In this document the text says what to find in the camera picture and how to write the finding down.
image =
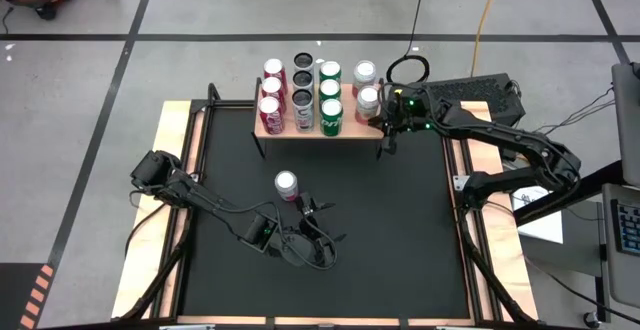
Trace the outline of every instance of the red can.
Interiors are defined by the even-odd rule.
[[[262,119],[264,130],[267,133],[276,135],[284,131],[284,112],[278,99],[267,96],[260,100],[258,109],[260,110],[260,119]]]
[[[272,96],[280,102],[282,106],[282,112],[287,111],[287,104],[285,103],[284,90],[282,89],[282,82],[277,77],[270,77],[264,79],[262,82],[262,97]]]
[[[287,95],[289,87],[287,86],[287,74],[284,72],[284,65],[278,59],[269,59],[264,63],[264,78],[277,77],[282,83],[284,94]]]

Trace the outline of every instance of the white paper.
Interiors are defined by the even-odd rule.
[[[511,195],[513,209],[517,212],[526,204],[546,196],[549,192],[540,186],[522,188]],[[556,211],[541,219],[522,225],[518,228],[522,235],[562,244],[562,213]]]

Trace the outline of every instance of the can lid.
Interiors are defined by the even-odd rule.
[[[320,84],[320,92],[327,95],[332,96],[340,91],[340,84],[333,79],[325,80]]]
[[[260,103],[258,104],[260,111],[265,114],[276,112],[279,106],[280,102],[278,102],[278,99],[271,96],[267,96],[264,99],[260,100]]]
[[[289,189],[296,184],[296,176],[291,171],[280,171],[276,175],[276,188]]]
[[[365,86],[360,90],[358,96],[366,102],[378,101],[378,89],[373,86]]]
[[[293,58],[293,63],[306,69],[313,64],[313,57],[307,53],[300,53]]]
[[[307,106],[311,103],[313,99],[313,95],[311,95],[311,91],[306,89],[296,90],[291,97],[293,99],[293,103],[298,106]]]
[[[340,71],[340,64],[335,61],[325,61],[320,66],[320,70],[326,76],[336,75]]]
[[[336,99],[325,100],[322,103],[322,113],[327,116],[335,116],[342,111],[342,104]]]
[[[275,93],[282,88],[282,82],[277,77],[271,76],[262,82],[262,89],[268,93]]]
[[[293,83],[298,86],[309,86],[313,82],[313,75],[305,70],[300,70],[293,74]]]
[[[280,72],[280,70],[282,70],[282,61],[278,59],[269,59],[264,63],[264,71],[269,74],[275,74]]]
[[[371,61],[362,60],[356,65],[356,73],[362,77],[375,77],[376,66]]]

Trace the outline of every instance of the green can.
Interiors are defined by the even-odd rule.
[[[342,104],[328,99],[320,105],[320,129],[325,136],[338,136],[342,130]]]
[[[329,79],[325,80],[320,84],[320,104],[322,104],[325,100],[336,99],[340,100],[340,95],[342,94],[342,90],[340,89],[340,84],[337,81]]]
[[[325,61],[320,65],[320,84],[328,79],[335,80],[338,84],[342,83],[342,69],[335,61]]]

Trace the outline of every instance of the wooden table frame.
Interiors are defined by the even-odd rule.
[[[183,159],[184,169],[189,173],[199,172],[203,168],[203,152],[206,147],[205,134],[217,107],[251,109],[253,101],[217,100],[214,106],[205,100],[167,101],[164,103],[154,150],[164,150]],[[485,102],[463,102],[463,107],[476,117],[490,120]],[[475,140],[467,142],[443,139],[445,160],[449,178],[449,188],[453,189],[452,176],[466,174],[470,169],[486,171],[490,174],[502,172],[502,162],[495,146]],[[451,190],[453,203],[454,193]],[[494,203],[511,209],[509,196],[496,193],[490,197]],[[135,224],[150,211],[159,206],[152,197],[142,196]],[[187,218],[186,209],[170,209],[168,206],[142,226],[133,237],[125,259],[120,285],[116,296],[112,316],[126,313],[144,293],[157,274],[160,264],[170,254],[182,235]],[[520,246],[520,239],[511,214],[498,206],[487,204],[481,217],[468,214],[467,221],[471,235],[479,248],[490,253],[491,265],[496,276],[520,307],[532,318],[537,311],[529,283],[529,276]],[[484,223],[484,231],[478,224]],[[479,320],[505,320],[510,317],[500,305],[495,305],[482,274],[468,259],[463,259],[465,278],[469,298],[469,319],[362,319],[362,318],[292,318],[292,317],[237,317],[237,316],[177,316],[177,293],[183,276],[182,260],[176,264],[165,281],[165,285],[156,301],[147,309],[145,318],[171,318],[177,316],[178,323],[216,324],[216,325],[320,325],[334,324],[345,326],[465,326],[474,325]]]

